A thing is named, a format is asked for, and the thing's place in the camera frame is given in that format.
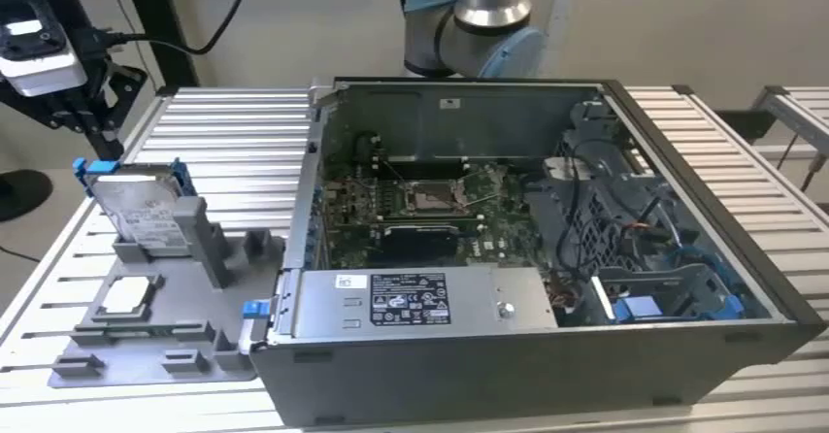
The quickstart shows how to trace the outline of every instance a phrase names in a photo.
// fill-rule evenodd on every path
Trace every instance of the table surface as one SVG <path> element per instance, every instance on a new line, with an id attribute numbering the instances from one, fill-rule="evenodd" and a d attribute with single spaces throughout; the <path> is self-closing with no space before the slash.
<path id="1" fill-rule="evenodd" d="M 628 88 L 634 99 L 823 319 L 829 218 L 692 95 Z M 305 89 L 181 89 L 158 97 L 126 140 L 128 161 L 189 165 L 208 217 L 229 235 L 285 236 L 308 127 Z M 62 352 L 114 260 L 113 229 L 85 200 L 0 317 L 0 428 L 42 431 L 282 429 L 261 383 L 53 389 Z M 416 431 L 764 432 L 829 428 L 829 333 L 775 365 L 740 370 L 691 407 L 365 429 Z"/>

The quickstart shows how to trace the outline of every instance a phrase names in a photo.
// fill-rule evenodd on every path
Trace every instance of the metal frame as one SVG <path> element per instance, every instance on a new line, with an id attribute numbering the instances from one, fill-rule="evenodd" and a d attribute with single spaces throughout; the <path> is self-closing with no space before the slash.
<path id="1" fill-rule="evenodd" d="M 628 91 L 788 282 L 820 317 L 829 319 L 826 216 L 778 177 L 695 96 L 680 95 L 666 86 L 632 87 Z M 280 235 L 286 232 L 280 217 L 289 217 L 289 209 L 280 205 L 290 195 L 290 176 L 297 173 L 290 167 L 297 168 L 298 163 L 289 154 L 293 148 L 278 145 L 277 139 L 282 137 L 277 134 L 296 134 L 296 129 L 288 127 L 306 125 L 302 110 L 288 106 L 301 105 L 297 102 L 302 98 L 304 90 L 184 89 L 174 98 L 152 102 L 126 141 L 133 159 L 160 161 L 180 154 L 190 161 L 200 173 L 196 187 L 212 197 L 209 213 L 222 221 L 225 230 L 257 222 L 268 224 Z M 66 305 L 78 305 L 85 294 L 97 290 L 89 284 L 109 270 L 110 235 L 110 226 L 98 210 L 84 201 L 11 307 L 0 317 L 0 328 L 6 334 L 0 365 L 21 360 L 31 365 L 26 370 L 0 372 L 0 405 L 5 407 L 0 424 L 27 430 L 65 428 L 67 424 L 84 429 L 94 429 L 98 424 L 110 428 L 112 421 L 130 428 L 164 431 L 281 428 L 258 381 L 45 388 L 47 370 L 35 364 L 47 363 L 49 357 L 59 353 L 62 341 L 59 336 L 22 340 L 19 335 L 38 325 L 71 325 L 71 311 L 77 309 Z M 78 279 L 61 281 L 66 277 Z M 39 316 L 53 311 L 57 313 Z M 587 423 L 589 430 L 619 432 L 650 428 L 683 433 L 818 431 L 829 424 L 826 373 L 829 333 L 786 361 L 740 370 L 690 408 L 411 425 L 407 431 L 581 431 Z"/>
<path id="2" fill-rule="evenodd" d="M 829 87 L 767 86 L 752 108 L 768 111 L 819 153 L 829 155 Z"/>

